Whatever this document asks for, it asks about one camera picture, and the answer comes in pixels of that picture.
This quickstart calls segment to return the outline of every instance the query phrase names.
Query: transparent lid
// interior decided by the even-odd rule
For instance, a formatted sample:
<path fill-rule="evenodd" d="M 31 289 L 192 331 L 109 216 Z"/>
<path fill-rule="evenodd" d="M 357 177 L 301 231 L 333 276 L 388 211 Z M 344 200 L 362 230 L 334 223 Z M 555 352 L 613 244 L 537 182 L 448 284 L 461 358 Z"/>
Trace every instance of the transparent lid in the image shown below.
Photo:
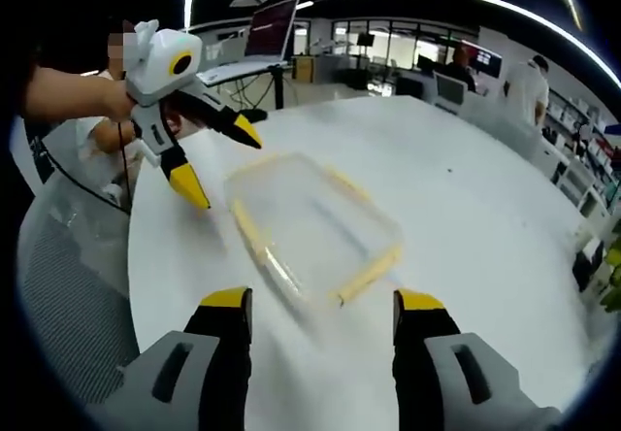
<path fill-rule="evenodd" d="M 235 172 L 226 193 L 255 263 L 289 299 L 343 304 L 399 256 L 398 226 L 362 190 L 302 154 Z"/>

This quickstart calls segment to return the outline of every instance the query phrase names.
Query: white table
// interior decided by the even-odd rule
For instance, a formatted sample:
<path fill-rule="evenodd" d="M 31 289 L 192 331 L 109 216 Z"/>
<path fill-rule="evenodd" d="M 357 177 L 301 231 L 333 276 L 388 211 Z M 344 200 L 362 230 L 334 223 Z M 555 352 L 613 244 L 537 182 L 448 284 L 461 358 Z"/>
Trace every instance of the white table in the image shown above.
<path fill-rule="evenodd" d="M 391 292 L 402 285 L 443 300 L 462 331 L 476 332 L 520 371 L 536 403 L 569 404 L 587 366 L 570 237 L 581 217 L 532 165 L 410 97 L 286 109 L 256 127 L 263 151 L 210 131 L 181 142 L 215 198 L 207 212 L 191 208 L 143 163 L 128 262 L 141 351 L 182 330 L 206 294 L 248 284 L 248 429 L 397 429 Z M 335 166 L 403 227 L 402 261 L 332 314 L 323 348 L 264 284 L 220 203 L 223 174 L 286 151 Z"/>

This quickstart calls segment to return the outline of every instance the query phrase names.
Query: person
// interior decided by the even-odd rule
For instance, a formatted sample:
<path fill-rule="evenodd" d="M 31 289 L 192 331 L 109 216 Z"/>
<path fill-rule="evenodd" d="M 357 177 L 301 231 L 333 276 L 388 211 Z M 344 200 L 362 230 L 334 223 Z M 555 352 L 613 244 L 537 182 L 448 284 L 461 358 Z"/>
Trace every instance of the person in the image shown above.
<path fill-rule="evenodd" d="M 126 20 L 122 26 L 123 32 L 133 31 L 133 25 Z M 121 81 L 124 78 L 123 34 L 119 31 L 120 26 L 112 30 L 108 36 L 108 66 L 98 77 Z M 168 108 L 165 108 L 165 114 L 171 132 L 178 135 L 181 131 L 180 116 Z M 77 121 L 76 140 L 79 158 L 89 175 L 99 174 L 97 180 L 103 181 L 100 184 L 104 193 L 117 204 L 123 202 L 129 205 L 127 199 L 133 196 L 142 159 L 134 123 L 129 118 L 114 122 L 107 116 L 83 117 Z"/>
<path fill-rule="evenodd" d="M 509 70 L 503 93 L 512 118 L 543 128 L 550 90 L 545 79 L 548 71 L 547 61 L 540 55 Z"/>
<path fill-rule="evenodd" d="M 476 84 L 473 76 L 468 71 L 470 56 L 468 50 L 463 46 L 458 46 L 453 52 L 453 61 L 450 64 L 441 67 L 439 72 L 451 79 L 459 80 L 468 85 L 468 91 L 476 91 Z"/>

